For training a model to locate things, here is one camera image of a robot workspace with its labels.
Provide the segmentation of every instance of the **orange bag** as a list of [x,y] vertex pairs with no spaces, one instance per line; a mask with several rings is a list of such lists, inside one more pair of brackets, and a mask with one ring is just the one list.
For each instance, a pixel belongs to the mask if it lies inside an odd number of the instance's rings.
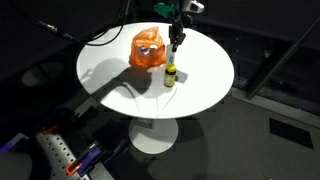
[[145,29],[133,38],[129,60],[132,66],[154,67],[165,62],[165,46],[159,27]]

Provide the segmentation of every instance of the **table pedestal base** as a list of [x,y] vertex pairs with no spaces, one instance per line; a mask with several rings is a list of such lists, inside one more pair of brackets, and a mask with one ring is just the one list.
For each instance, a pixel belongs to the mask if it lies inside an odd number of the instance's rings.
[[178,136],[175,119],[140,119],[130,122],[129,137],[132,144],[147,154],[159,154],[168,150]]

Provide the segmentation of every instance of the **wire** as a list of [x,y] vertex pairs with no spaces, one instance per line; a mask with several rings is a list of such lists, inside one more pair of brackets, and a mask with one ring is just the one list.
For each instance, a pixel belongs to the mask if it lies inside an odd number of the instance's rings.
[[[114,25],[114,24],[117,22],[117,20],[118,20],[118,18],[119,18],[119,16],[120,16],[121,10],[122,10],[122,8],[123,8],[123,6],[124,6],[124,4],[125,4],[125,1],[126,1],[126,0],[123,0],[123,1],[122,1],[121,7],[120,7],[120,9],[118,10],[117,16],[116,16],[116,18],[114,19],[113,23],[110,24],[110,25]],[[49,32],[51,32],[51,33],[53,33],[53,34],[55,34],[55,35],[58,35],[58,36],[60,36],[60,37],[62,37],[62,38],[64,38],[64,39],[67,39],[67,40],[69,40],[69,41],[73,41],[73,42],[90,42],[90,41],[94,41],[94,40],[102,37],[103,35],[105,35],[105,34],[109,31],[109,29],[110,29],[110,28],[108,28],[107,30],[103,31],[103,32],[100,33],[98,36],[96,36],[96,37],[94,37],[94,38],[92,38],[92,39],[89,39],[89,40],[80,40],[80,39],[77,39],[77,38],[71,36],[70,34],[64,32],[63,30],[56,28],[56,27],[53,26],[53,25],[47,24],[47,23],[42,22],[42,21],[40,21],[40,20],[36,20],[36,19],[34,19],[33,17],[27,15],[24,11],[22,11],[20,8],[18,8],[18,7],[17,7],[13,2],[11,2],[10,0],[7,0],[7,2],[8,2],[22,17],[24,17],[25,19],[27,19],[27,20],[28,20],[29,22],[31,22],[32,24],[34,24],[34,25],[36,25],[36,26],[38,26],[38,27],[40,27],[40,28],[42,28],[42,29],[44,29],[44,30],[47,30],[47,31],[49,31]],[[121,28],[120,28],[119,32],[117,33],[117,35],[116,35],[113,39],[111,39],[111,40],[108,41],[108,42],[102,43],[102,44],[90,44],[90,43],[87,43],[87,45],[89,45],[89,46],[103,46],[103,45],[109,44],[109,43],[111,43],[112,41],[114,41],[114,40],[119,36],[119,34],[121,33],[121,31],[122,31],[122,29],[123,29],[123,26],[124,26],[124,24],[125,24],[125,22],[126,22],[126,20],[127,20],[129,6],[130,6],[130,0],[127,0],[127,8],[126,8],[126,13],[125,13],[124,21],[123,21],[123,23],[122,23],[122,25],[121,25]]]

